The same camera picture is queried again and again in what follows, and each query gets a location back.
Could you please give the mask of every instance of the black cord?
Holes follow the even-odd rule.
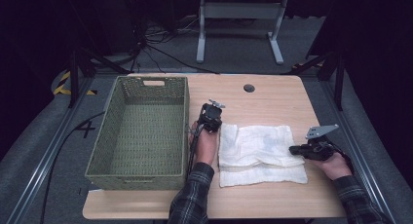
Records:
[[[136,73],[140,73],[140,63],[137,63],[136,67],[137,67],[137,72]]]
[[[163,28],[159,25],[150,25],[148,26],[148,29],[151,27],[159,27],[159,30],[152,30],[152,32],[146,31],[146,34],[145,34],[146,41],[151,44],[161,44],[161,43],[169,42],[170,40],[176,38],[177,36],[184,35],[190,31],[194,31],[192,28],[194,27],[194,22],[197,20],[198,19],[193,19],[189,22],[189,24],[187,23],[186,26],[184,26],[183,28],[178,28],[173,32],[162,30]],[[149,36],[157,36],[157,35],[161,35],[162,38],[160,40],[148,39]]]
[[[117,65],[124,65],[124,64],[134,60],[135,57],[136,57],[136,55],[132,55],[132,56],[128,56],[126,58],[123,58],[123,59],[120,59],[120,60],[115,60],[115,61],[112,61],[112,62],[117,64]],[[94,64],[95,67],[99,67],[99,68],[107,67],[107,65],[105,65],[103,63],[100,63],[100,62],[92,62],[92,63]]]
[[[203,131],[204,125],[201,124],[197,126],[194,132],[194,138],[192,139],[191,146],[189,147],[189,161],[188,161],[188,169],[186,170],[186,178],[185,180],[188,179],[189,174],[192,171],[192,165],[194,163],[194,155],[195,151],[197,150],[197,145],[198,145],[198,139],[200,138],[201,131]]]
[[[166,56],[169,56],[169,57],[173,58],[174,60],[176,60],[176,61],[180,62],[181,64],[186,65],[186,66],[188,66],[188,67],[195,68],[195,69],[198,69],[198,70],[203,70],[203,71],[210,72],[210,73],[213,73],[213,74],[219,74],[219,73],[216,72],[216,71],[211,71],[211,70],[204,69],[204,68],[201,68],[201,67],[188,65],[188,64],[186,64],[185,62],[179,60],[178,58],[176,58],[176,57],[174,57],[174,56],[170,56],[170,55],[168,55],[167,53],[165,53],[165,52],[163,52],[163,51],[161,51],[161,50],[159,50],[159,49],[157,49],[157,48],[155,48],[155,47],[153,47],[153,46],[151,46],[151,45],[146,45],[146,46],[149,47],[149,48],[151,48],[151,49],[154,49],[155,51],[160,52],[160,53],[162,53],[162,54],[164,54],[164,55],[166,55]]]
[[[107,67],[112,68],[113,70],[117,71],[118,73],[121,74],[130,74],[129,70],[124,69],[123,67],[119,66],[118,64],[115,64],[111,60],[107,59],[104,56],[99,56],[95,52],[90,51],[86,48],[81,48],[82,52],[84,52],[86,55],[93,57],[94,59],[100,61],[102,64],[105,64]]]
[[[45,197],[44,197],[43,205],[42,205],[42,215],[40,216],[40,224],[43,224],[43,223],[45,222],[46,204],[47,204],[47,202],[48,202],[48,195],[49,195],[49,189],[50,189],[50,186],[51,186],[52,175],[53,175],[53,171],[54,171],[54,168],[55,168],[55,164],[56,164],[56,161],[57,161],[58,154],[60,153],[61,148],[63,147],[63,144],[66,142],[67,138],[69,138],[70,134],[72,134],[75,130],[79,129],[81,126],[83,126],[84,124],[86,124],[88,121],[90,121],[90,120],[92,120],[92,119],[94,119],[94,118],[96,118],[96,117],[98,117],[98,116],[100,116],[100,115],[102,115],[102,114],[104,114],[104,111],[103,111],[103,112],[100,112],[100,113],[98,113],[98,114],[96,114],[96,115],[91,116],[89,119],[83,121],[83,122],[80,123],[78,126],[76,126],[76,128],[74,128],[72,131],[70,131],[70,133],[63,139],[63,141],[61,142],[60,146],[58,147],[56,156],[55,156],[55,158],[53,159],[53,162],[52,162],[52,165],[51,165],[51,169],[50,169],[50,171],[49,171],[48,184],[47,184],[47,187],[46,187]]]
[[[162,73],[167,74],[167,72],[165,72],[165,71],[163,71],[163,70],[161,69],[161,67],[159,66],[159,63],[158,63],[154,58],[152,58],[152,56],[151,56],[149,53],[147,53],[145,50],[142,50],[142,51],[145,52],[145,53],[151,58],[151,60],[152,60],[153,62],[155,62],[155,64],[158,66],[158,69],[159,69]]]
[[[133,58],[133,61],[131,62],[131,69],[130,69],[130,71],[133,71],[133,66],[134,66],[134,63],[136,62],[136,56]]]

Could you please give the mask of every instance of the person's right hand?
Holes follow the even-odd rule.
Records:
[[[197,122],[194,122],[192,129],[196,129]],[[217,142],[218,132],[208,132],[206,130],[201,131],[198,138],[197,150],[195,152],[195,163],[206,163],[211,165],[215,158],[216,150],[218,148]]]
[[[334,153],[333,156],[326,161],[308,161],[316,165],[318,168],[321,168],[331,180],[347,175],[353,175],[349,166],[347,166],[346,160],[339,153]]]

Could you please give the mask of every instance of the plaid shirt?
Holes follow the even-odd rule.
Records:
[[[354,176],[344,176],[333,181],[346,210],[349,223],[392,223],[379,208],[370,201]]]
[[[207,193],[213,175],[213,168],[208,164],[195,164],[185,186],[170,204],[168,223],[208,223]]]
[[[179,191],[170,205],[168,223],[208,223],[207,193],[213,174],[214,171],[209,165],[195,164],[185,187]],[[346,210],[349,223],[392,223],[370,201],[354,176],[341,177],[334,180],[333,183]]]

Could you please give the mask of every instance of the gray carpet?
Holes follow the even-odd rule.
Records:
[[[133,70],[140,72],[197,72],[190,66],[202,67],[219,73],[247,74],[280,74],[291,69],[291,65],[305,61],[309,50],[323,19],[286,19],[282,23],[279,34],[279,45],[284,58],[284,65],[276,65],[271,47],[266,38],[267,31],[273,26],[268,21],[256,21],[252,25],[239,25],[232,21],[215,21],[207,25],[206,56],[203,64],[196,63],[198,34],[190,31],[179,35],[166,43],[152,46],[175,56],[186,65],[165,56],[155,50],[145,49],[141,52]],[[122,57],[110,57],[113,60]],[[131,62],[123,65],[131,68]],[[383,198],[389,206],[396,223],[413,223],[413,194],[391,158],[387,154],[379,137],[366,117],[361,104],[346,76],[343,92],[343,112],[337,112],[334,105],[329,104],[334,84],[334,77],[328,83],[319,82],[313,76],[317,68],[302,74],[303,83],[316,111],[321,125],[336,124],[340,118],[345,118],[357,145],[349,143],[344,130],[334,131],[329,137],[345,151],[357,147],[368,163],[375,181],[379,185]],[[51,90],[62,74],[56,77]],[[118,74],[108,68],[99,68],[89,90],[97,91],[95,95],[85,95],[80,100],[78,110],[73,113],[73,119],[62,137],[79,123],[103,110],[112,83]],[[44,152],[54,140],[67,111],[70,96],[58,94],[55,100],[45,108],[32,124],[21,134],[8,155],[0,164],[0,223],[6,223],[19,201],[31,174],[41,161]],[[92,128],[85,137],[84,131],[74,131],[62,146],[53,171],[48,202],[45,209],[44,223],[153,223],[152,220],[139,221],[92,221],[82,215],[83,204],[90,186],[84,177],[86,166],[91,155],[98,127],[102,117],[92,120]],[[358,178],[366,184],[360,173]],[[48,177],[27,209],[22,215],[22,223],[40,223],[43,200],[45,198]],[[346,223],[344,218],[316,219],[313,223]]]

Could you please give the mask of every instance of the folded cloth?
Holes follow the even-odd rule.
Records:
[[[307,183],[302,157],[289,153],[294,145],[289,126],[222,124],[218,162],[220,186],[259,182]]]

